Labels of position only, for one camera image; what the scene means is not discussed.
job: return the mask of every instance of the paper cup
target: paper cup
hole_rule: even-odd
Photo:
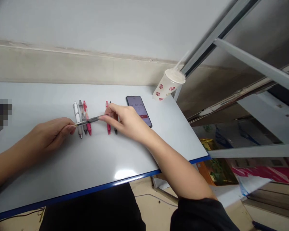
[[[163,101],[178,86],[183,85],[184,83],[185,75],[182,72],[175,69],[167,69],[153,93],[154,99]]]

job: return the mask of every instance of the gray pen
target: gray pen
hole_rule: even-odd
[[[84,110],[83,110],[83,103],[81,100],[79,100],[79,108],[80,108],[80,113],[81,113],[81,121],[86,121],[86,116],[84,115]],[[88,127],[83,126],[83,131],[86,135],[88,135]]]
[[[76,102],[74,102],[74,104],[73,104],[73,109],[74,109],[74,113],[75,113],[75,117],[76,117],[76,123],[80,123],[78,105]],[[82,139],[83,138],[83,131],[82,131],[81,127],[78,127],[77,129],[78,129],[79,137]]]
[[[91,119],[87,119],[86,121],[82,121],[82,122],[79,122],[79,123],[75,123],[75,126],[76,126],[76,127],[79,127],[79,126],[84,126],[84,125],[86,125],[86,124],[90,124],[90,123],[96,122],[96,121],[99,120],[99,117],[100,117],[100,116],[104,116],[104,115],[99,115],[99,116],[97,116],[97,117],[93,117],[93,118],[91,118]]]

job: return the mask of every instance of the person's left hand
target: person's left hand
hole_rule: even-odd
[[[27,167],[44,159],[58,149],[69,134],[75,132],[75,123],[66,117],[36,125],[10,149],[25,161]]]

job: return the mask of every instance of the black pants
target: black pants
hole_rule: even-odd
[[[145,223],[126,183],[48,206],[40,231],[51,230],[145,230]]]

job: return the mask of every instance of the phone screen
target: phone screen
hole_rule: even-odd
[[[145,121],[145,123],[152,127],[151,120],[148,116],[147,110],[145,109],[144,103],[140,96],[127,96],[126,97],[127,104],[133,107],[138,115]]]

